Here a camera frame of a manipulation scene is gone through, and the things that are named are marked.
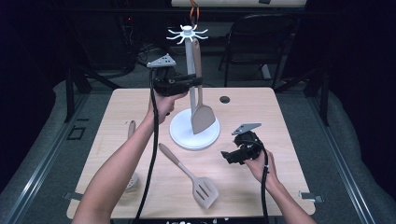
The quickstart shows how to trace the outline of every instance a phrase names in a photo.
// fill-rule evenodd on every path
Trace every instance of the orange strap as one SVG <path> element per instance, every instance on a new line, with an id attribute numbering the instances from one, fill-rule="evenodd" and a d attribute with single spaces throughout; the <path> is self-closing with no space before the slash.
<path id="1" fill-rule="evenodd" d="M 198 24 L 198 20 L 199 20 L 199 6 L 198 6 L 198 4 L 195 3 L 194 0 L 190 0 L 190 2 L 191 2 L 190 21 L 191 21 L 191 24 L 194 26 L 194 25 Z M 192 16 L 193 16 L 193 13 L 194 13 L 195 9 L 197 9 L 197 11 L 196 11 L 196 19 L 194 20 Z"/>

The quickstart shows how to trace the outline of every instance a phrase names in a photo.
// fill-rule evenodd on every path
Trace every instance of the light wood tabletop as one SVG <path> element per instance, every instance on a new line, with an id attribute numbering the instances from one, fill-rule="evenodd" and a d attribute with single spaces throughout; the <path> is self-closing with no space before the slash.
<path id="1" fill-rule="evenodd" d="M 222 96 L 229 97 L 230 102 L 222 103 Z M 118 89 L 113 92 L 78 181 L 77 193 L 84 193 L 99 167 L 126 141 L 129 122 L 135 120 L 136 125 L 140 124 L 148 103 L 149 89 Z M 299 191 L 309 192 L 309 188 L 273 90 L 204 88 L 204 104 L 212 107 L 220 125 L 219 138 L 210 147 L 187 150 L 178 146 L 170 136 L 170 122 L 178 112 L 189 108 L 189 96 L 176 101 L 175 111 L 160 125 L 159 143 L 169 147 L 193 174 L 211 178 L 219 190 L 219 197 L 209 209 L 201 207 L 193 199 L 191 180 L 158 150 L 141 218 L 262 217 L 261 184 L 246 165 L 229 164 L 220 153 L 238 149 L 233 143 L 235 135 L 232 132 L 242 123 L 262 124 L 252 131 L 273 152 L 280 181 L 294 200 L 312 215 L 314 204 L 298 195 Z M 136 168 L 138 181 L 132 190 L 122 195 L 113 218 L 135 217 L 146 184 L 152 149 L 153 137 Z M 281 216 L 268 193 L 266 202 L 269 216 Z M 73 218 L 78 203 L 71 201 L 67 210 L 69 218 Z"/>
<path id="2" fill-rule="evenodd" d="M 306 0 L 271 0 L 270 4 L 259 0 L 195 0 L 199 7 L 304 7 Z M 172 7 L 191 7 L 186 0 L 172 0 Z"/>

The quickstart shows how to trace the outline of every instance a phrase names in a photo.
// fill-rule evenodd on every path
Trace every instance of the person's right hand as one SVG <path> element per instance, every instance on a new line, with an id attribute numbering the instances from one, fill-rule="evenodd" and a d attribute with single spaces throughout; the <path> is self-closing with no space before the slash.
<path id="1" fill-rule="evenodd" d="M 268 174 L 267 179 L 265 181 L 265 187 L 271 188 L 275 184 L 279 183 L 276 175 L 276 167 L 274 161 L 274 155 L 272 152 L 266 150 L 268 155 Z M 264 152 L 261 151 L 260 155 L 256 160 L 246 160 L 244 163 L 250 169 L 250 172 L 253 174 L 254 177 L 260 182 L 262 182 L 262 172 L 264 171 L 264 164 L 265 164 L 265 155 Z"/>

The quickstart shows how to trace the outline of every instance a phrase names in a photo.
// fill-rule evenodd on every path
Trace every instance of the person's left arm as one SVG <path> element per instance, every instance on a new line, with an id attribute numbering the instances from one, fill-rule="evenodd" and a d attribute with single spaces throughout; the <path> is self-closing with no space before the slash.
<path id="1" fill-rule="evenodd" d="M 159 122 L 173 111 L 175 100 L 187 93 L 161 97 L 156 94 Z M 93 176 L 84 192 L 73 223 L 106 223 L 131 179 L 134 170 L 154 132 L 154 113 L 150 101 L 148 113 L 134 134 L 117 149 Z"/>

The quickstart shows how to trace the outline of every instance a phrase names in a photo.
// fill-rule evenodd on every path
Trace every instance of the forearm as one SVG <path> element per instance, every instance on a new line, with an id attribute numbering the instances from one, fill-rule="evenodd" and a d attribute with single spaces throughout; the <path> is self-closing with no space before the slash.
<path id="1" fill-rule="evenodd" d="M 134 134 L 102 165 L 84 192 L 75 220 L 80 215 L 110 219 L 153 133 L 153 126 L 153 117 L 147 115 Z"/>
<path id="2" fill-rule="evenodd" d="M 283 215 L 283 218 L 286 220 L 286 223 L 316 223 L 315 220 L 309 216 L 305 210 L 299 204 L 297 204 L 297 202 L 294 201 L 283 184 L 280 182 L 271 184 L 267 190 L 275 200 L 280 212 Z"/>

